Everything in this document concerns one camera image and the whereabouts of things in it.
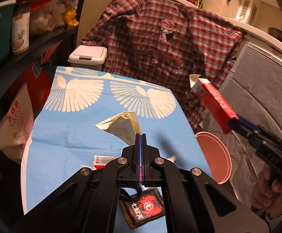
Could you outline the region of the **person's right hand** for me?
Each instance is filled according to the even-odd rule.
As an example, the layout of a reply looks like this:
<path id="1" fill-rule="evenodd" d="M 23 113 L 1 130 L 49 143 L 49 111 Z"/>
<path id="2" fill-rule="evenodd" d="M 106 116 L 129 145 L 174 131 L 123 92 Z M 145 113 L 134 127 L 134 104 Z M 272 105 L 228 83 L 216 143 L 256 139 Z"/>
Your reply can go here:
<path id="1" fill-rule="evenodd" d="M 252 190 L 252 206 L 265 208 L 270 219 L 282 216 L 282 182 L 271 181 L 271 168 L 265 163 Z"/>

